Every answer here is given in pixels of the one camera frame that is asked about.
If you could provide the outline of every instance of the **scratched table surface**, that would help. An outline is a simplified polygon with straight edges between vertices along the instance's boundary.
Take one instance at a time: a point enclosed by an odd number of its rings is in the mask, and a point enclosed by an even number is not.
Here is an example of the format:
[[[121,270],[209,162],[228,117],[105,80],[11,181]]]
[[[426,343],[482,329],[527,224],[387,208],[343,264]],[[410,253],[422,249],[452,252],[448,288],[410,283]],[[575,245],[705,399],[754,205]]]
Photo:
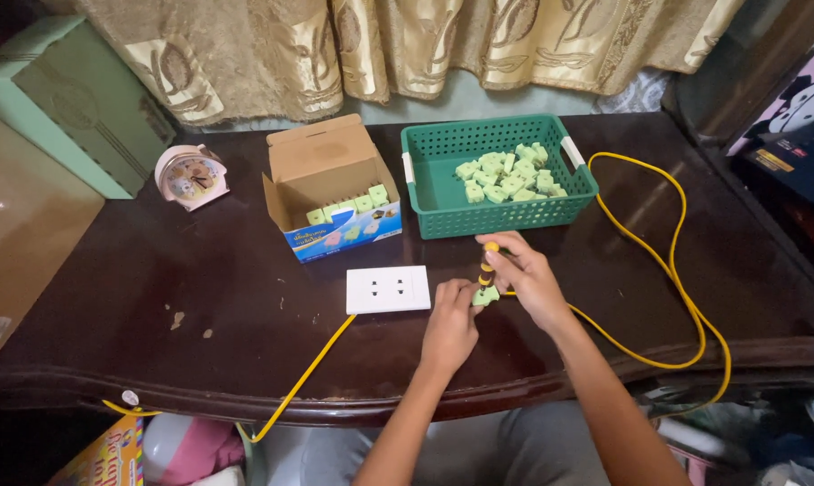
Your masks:
[[[738,369],[814,366],[814,285],[670,117],[590,115],[565,117],[564,125],[586,157],[619,152],[683,185],[689,210],[678,271],[728,339]],[[403,180],[403,127],[368,127],[402,197],[403,234],[304,265],[266,212],[266,132],[190,137],[224,159],[231,193],[189,214],[164,202],[150,180],[134,201],[108,202],[0,352],[0,406],[120,403],[129,389],[148,409],[266,419],[347,317],[348,269],[425,265],[432,292],[447,279],[474,278],[480,249],[472,238],[419,237]],[[667,254],[680,211],[673,187],[607,158],[594,174],[620,221]],[[596,202],[570,226],[524,237],[548,256],[567,299],[621,342],[657,360],[693,355],[696,330],[672,283]],[[176,312],[185,316],[171,330]],[[428,316],[358,317],[282,423],[382,423],[416,369]],[[437,419],[572,396],[554,343],[517,300],[489,307],[477,326],[479,343]],[[666,373],[594,336],[623,381]],[[716,349],[700,369],[722,367]]]

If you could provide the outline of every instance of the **white wall socket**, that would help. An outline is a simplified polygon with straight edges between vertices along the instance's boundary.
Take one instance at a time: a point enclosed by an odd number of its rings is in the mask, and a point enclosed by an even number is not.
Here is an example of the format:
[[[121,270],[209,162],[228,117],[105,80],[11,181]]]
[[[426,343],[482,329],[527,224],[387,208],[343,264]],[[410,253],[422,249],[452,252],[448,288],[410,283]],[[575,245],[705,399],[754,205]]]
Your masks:
[[[348,270],[348,314],[430,308],[425,265]]]

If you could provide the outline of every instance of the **curtain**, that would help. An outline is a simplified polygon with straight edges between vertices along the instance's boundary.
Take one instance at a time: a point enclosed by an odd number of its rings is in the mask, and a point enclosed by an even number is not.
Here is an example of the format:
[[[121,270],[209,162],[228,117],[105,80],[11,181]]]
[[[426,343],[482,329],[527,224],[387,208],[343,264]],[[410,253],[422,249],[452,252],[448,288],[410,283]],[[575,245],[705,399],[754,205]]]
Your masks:
[[[743,0],[43,0],[86,15],[185,125],[336,113],[345,94],[617,94],[645,66],[695,72]]]

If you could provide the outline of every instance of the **green plastic basket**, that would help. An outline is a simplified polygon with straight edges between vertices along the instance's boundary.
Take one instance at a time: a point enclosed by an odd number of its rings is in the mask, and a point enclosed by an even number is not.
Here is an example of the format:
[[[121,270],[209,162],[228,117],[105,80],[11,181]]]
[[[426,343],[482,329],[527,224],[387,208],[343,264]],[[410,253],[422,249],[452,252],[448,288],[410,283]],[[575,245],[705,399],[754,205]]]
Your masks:
[[[481,204],[466,201],[456,167],[492,151],[540,142],[548,150],[545,169],[566,189],[565,197]],[[574,173],[560,154],[561,147]],[[401,131],[404,174],[423,239],[566,225],[599,193],[572,138],[554,115],[488,118],[411,126]]]

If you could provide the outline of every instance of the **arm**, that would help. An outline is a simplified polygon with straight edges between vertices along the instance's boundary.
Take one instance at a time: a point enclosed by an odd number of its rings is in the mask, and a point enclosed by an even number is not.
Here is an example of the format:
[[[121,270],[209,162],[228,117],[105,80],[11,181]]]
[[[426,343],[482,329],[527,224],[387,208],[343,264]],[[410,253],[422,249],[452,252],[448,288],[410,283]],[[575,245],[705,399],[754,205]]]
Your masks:
[[[488,234],[511,252],[509,259],[488,252],[496,284],[511,284],[536,324],[554,340],[602,460],[614,486],[691,486],[686,473],[653,430],[614,370],[572,314],[548,266],[548,260],[515,232]]]
[[[463,279],[437,285],[422,359],[401,403],[356,473],[353,486],[410,485],[437,403],[479,338],[474,316],[482,308],[470,307],[478,288],[477,283]]]

